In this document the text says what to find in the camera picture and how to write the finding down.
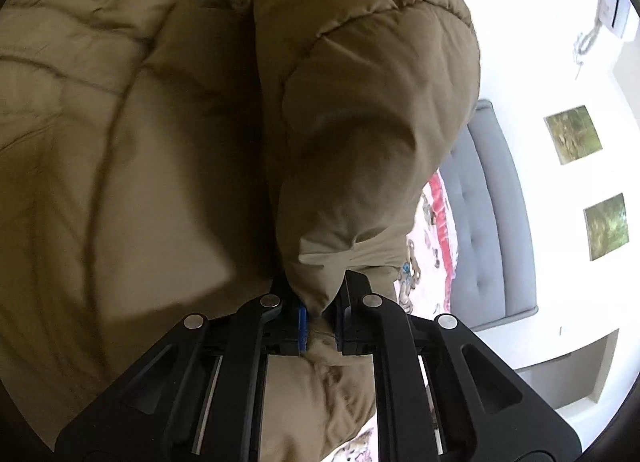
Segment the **brown puffer jacket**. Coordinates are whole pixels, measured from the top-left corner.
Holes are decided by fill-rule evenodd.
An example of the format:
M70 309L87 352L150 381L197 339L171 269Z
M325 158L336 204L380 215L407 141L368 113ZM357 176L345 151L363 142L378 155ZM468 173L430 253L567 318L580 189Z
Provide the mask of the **brown puffer jacket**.
M464 0L6 0L1 379L46 444L181 317L279 272L310 345L269 364L260 456L319 461L373 416L324 309L393 297L471 117Z

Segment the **pink cartoon fleece blanket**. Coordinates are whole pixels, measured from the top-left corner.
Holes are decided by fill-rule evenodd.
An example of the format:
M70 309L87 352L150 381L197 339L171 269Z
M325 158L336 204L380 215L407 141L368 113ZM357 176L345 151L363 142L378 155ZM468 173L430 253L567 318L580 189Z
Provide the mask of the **pink cartoon fleece blanket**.
M407 256L394 283L399 306L408 315L433 320L451 310L451 286L458 264L458 238L454 215L439 170L428 180L412 230L407 234ZM436 439L438 454L444 453L430 383L424 361L419 358ZM376 415L322 461L378 461Z

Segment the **grey tufted headboard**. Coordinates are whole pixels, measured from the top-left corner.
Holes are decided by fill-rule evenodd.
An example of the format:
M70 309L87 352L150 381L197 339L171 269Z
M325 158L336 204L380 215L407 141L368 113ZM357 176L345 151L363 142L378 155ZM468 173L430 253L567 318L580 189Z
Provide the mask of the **grey tufted headboard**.
M474 331L535 315L532 235L518 170L488 100L439 168L458 239L451 311Z

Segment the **lower green wall picture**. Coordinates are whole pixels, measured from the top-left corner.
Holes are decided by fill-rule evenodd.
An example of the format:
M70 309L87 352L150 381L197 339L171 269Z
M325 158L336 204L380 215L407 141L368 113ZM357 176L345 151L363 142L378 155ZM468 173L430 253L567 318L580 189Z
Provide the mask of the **lower green wall picture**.
M623 193L586 208L584 215L591 261L629 242Z

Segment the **green wall picture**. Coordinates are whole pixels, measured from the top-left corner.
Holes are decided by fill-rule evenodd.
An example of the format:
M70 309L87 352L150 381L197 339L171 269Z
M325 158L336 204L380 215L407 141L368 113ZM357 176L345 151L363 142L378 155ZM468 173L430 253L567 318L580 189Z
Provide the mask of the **green wall picture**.
M623 193L586 208L584 215L591 261L629 242Z
M544 118L561 165L602 150L602 143L585 105Z

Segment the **upper green wall picture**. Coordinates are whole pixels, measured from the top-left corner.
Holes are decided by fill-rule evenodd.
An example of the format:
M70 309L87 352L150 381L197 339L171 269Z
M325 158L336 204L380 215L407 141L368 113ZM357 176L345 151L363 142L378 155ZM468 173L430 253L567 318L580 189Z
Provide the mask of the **upper green wall picture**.
M602 150L602 143L585 105L544 118L561 165Z

